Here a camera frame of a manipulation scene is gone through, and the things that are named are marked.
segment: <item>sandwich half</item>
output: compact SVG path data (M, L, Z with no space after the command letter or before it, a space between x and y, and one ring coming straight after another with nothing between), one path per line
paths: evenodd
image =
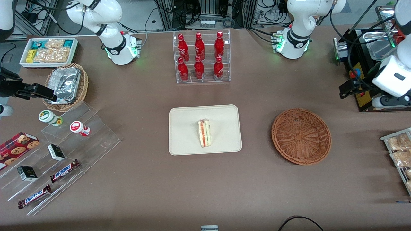
M199 134L201 147L208 147L211 145L210 136L210 122L208 120L199 121Z

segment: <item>snickers bar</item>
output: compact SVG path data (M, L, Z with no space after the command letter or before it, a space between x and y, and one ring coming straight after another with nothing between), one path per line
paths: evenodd
M58 171L56 174L50 176L51 182L52 183L56 182L59 178L62 178L63 176L65 176L67 173L71 172L74 168L76 168L79 165L80 165L80 163L77 161L77 159L75 159L73 162L71 162L65 168Z
M43 197L44 195L47 194L51 194L51 188L50 185L47 185L45 188L43 188L42 190L34 193L33 195L31 195L30 197L26 198L25 200L21 200L18 202L18 208L22 209L24 207L26 207L28 204L30 204L31 202L40 199L41 197Z

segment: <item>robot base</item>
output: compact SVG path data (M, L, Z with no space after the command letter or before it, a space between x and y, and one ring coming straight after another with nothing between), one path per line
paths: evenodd
M285 28L284 30L277 31L276 34L271 36L271 41L278 44L273 44L272 49L274 53L280 53L284 57L289 59L298 59L300 58L305 51L308 49L309 41L305 46L301 48L295 48L294 45L288 41L287 32L290 28Z
M133 61L133 59L140 58L141 39L137 39L136 37L127 34L124 34L123 36L126 38L126 45L119 54L110 54L106 49L108 57L117 65L126 65Z

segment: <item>white tray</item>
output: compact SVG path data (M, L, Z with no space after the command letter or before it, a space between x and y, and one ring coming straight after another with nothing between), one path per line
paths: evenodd
M73 44L70 47L70 53L69 53L69 57L67 58L67 61L66 62L52 62L52 63L37 63L37 62L27 63L26 62L27 53L31 49L33 42L43 41L43 40L48 40L48 39L73 40ZM45 37L45 38L29 39L27 41L26 47L24 48L23 55L21 56L20 65L25 68L48 68L48 67L59 67L59 66L63 66L66 64L70 64L73 60L74 54L76 53L77 44L78 44L78 41L73 37Z
M202 148L198 121L210 121L211 146ZM169 152L172 155L238 152L242 148L236 105L173 108L169 115Z

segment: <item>small black box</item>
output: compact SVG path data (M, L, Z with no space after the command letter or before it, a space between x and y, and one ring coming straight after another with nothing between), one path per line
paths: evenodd
M35 180L37 180L37 175L34 172L33 167L20 165L17 168L17 171L18 171L18 173L19 173L22 180L25 180L25 181L35 181Z
M49 146L47 146L47 148L48 148L48 152L51 155L51 158L58 160L58 161L64 160L65 156L59 146L55 144L50 144Z

